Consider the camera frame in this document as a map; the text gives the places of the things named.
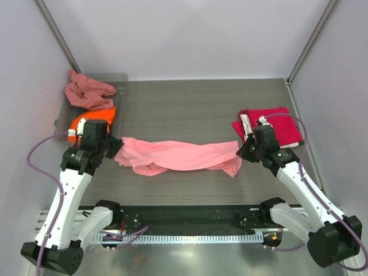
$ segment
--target pink towel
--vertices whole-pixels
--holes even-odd
[[[65,88],[70,104],[87,110],[108,110],[114,107],[112,99],[104,99],[102,96],[110,96],[116,93],[116,89],[103,82],[91,79],[74,70],[69,71],[72,81]]]
[[[124,145],[115,156],[121,166],[132,166],[137,174],[153,176],[167,170],[224,170],[234,177],[242,165],[236,141],[195,145],[177,141],[145,142],[122,138]]]

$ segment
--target purple tube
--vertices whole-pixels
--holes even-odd
[[[136,236],[136,235],[139,235],[141,232],[144,233],[147,230],[148,230],[148,226],[143,227],[141,230],[138,230],[137,232],[132,233],[132,234],[128,234],[128,235],[114,234],[114,233],[110,233],[110,232],[107,232],[107,231],[100,231],[100,233],[101,234],[107,234],[107,235],[110,235],[110,236],[114,236],[116,238],[122,238],[122,237]]]
[[[64,201],[64,189],[63,189],[63,185],[60,183],[60,181],[54,177],[52,174],[36,167],[35,165],[33,165],[31,162],[30,162],[30,157],[32,156],[33,152],[36,150],[36,148],[38,148],[41,144],[45,143],[46,141],[52,139],[52,138],[55,138],[55,137],[58,137],[58,136],[61,136],[61,135],[67,135],[68,132],[62,132],[62,133],[58,133],[58,134],[55,134],[55,135],[51,135],[51,136],[48,136],[47,138],[43,139],[42,141],[38,142],[28,153],[27,155],[27,165],[29,167],[31,167],[32,169],[34,169],[35,171],[38,171],[39,173],[47,176],[48,178],[52,179],[56,185],[57,185],[57,188],[59,189],[60,191],[60,200],[59,200],[59,205],[57,206],[57,210],[56,210],[56,213],[55,213],[55,216],[53,217],[47,231],[46,231],[46,236],[44,237],[44,240],[42,241],[42,244],[41,244],[41,248],[40,248],[40,252],[39,252],[39,255],[37,257],[37,265],[36,265],[36,275],[37,276],[40,276],[41,275],[41,260],[42,260],[42,255],[44,253],[44,250],[45,250],[45,246],[46,246],[46,242],[47,242],[47,239],[48,237],[50,236],[50,233],[52,231],[52,228],[53,226],[55,225],[56,223],[56,220],[58,219],[57,217],[59,216],[60,214],[60,211],[62,209],[62,206],[63,206],[63,201]]]
[[[120,246],[117,246],[115,247],[115,249],[123,249],[129,245],[131,245],[133,242],[135,242],[141,235],[143,235],[146,231],[148,230],[148,226],[142,228],[141,232],[134,238],[132,239],[131,241],[125,243],[125,244],[122,244]]]

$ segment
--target red towel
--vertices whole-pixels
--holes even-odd
[[[287,113],[287,108],[271,108],[271,109],[247,109],[246,113],[249,117],[252,128],[257,126],[257,120],[261,116],[267,116],[275,113]],[[303,141],[303,138],[291,117],[288,116],[275,116],[267,119],[273,128],[275,129],[276,138],[280,143],[280,146],[289,145],[293,143],[299,143]]]

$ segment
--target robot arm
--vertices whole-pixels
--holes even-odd
[[[56,192],[47,219],[34,242],[24,243],[21,254],[36,265],[37,256],[55,215],[59,213],[47,239],[41,265],[65,274],[74,274],[83,257],[83,251],[104,228],[121,221],[120,205],[101,200],[91,214],[75,229],[72,224],[82,196],[91,182],[96,168],[104,157],[113,158],[122,147],[121,140],[108,133],[104,120],[81,119],[77,128],[76,143],[63,154],[60,183],[64,196],[58,211],[60,194]]]
[[[299,158],[290,148],[280,149],[273,127],[265,120],[254,128],[246,143],[237,154],[252,163],[262,162],[275,177],[284,183],[298,199],[308,217],[293,210],[284,200],[272,198],[260,205],[264,220],[272,221],[290,230],[307,246],[311,257],[321,267],[327,267],[359,253],[360,246],[332,215],[333,210],[360,238],[362,224],[357,217],[347,217],[317,187],[304,168],[300,175]],[[304,179],[311,184],[313,191],[329,206],[326,210],[315,195],[308,189]]]

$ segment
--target white wall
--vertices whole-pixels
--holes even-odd
[[[341,1],[293,87],[325,190],[359,217],[368,246],[367,10],[366,0]]]
[[[283,78],[328,0],[45,0],[84,73]]]
[[[26,166],[26,155],[53,134],[69,68],[33,1],[2,1],[0,9],[0,274],[26,275],[23,242],[35,238],[41,208],[55,184]],[[32,159],[57,175],[64,147],[50,141]]]

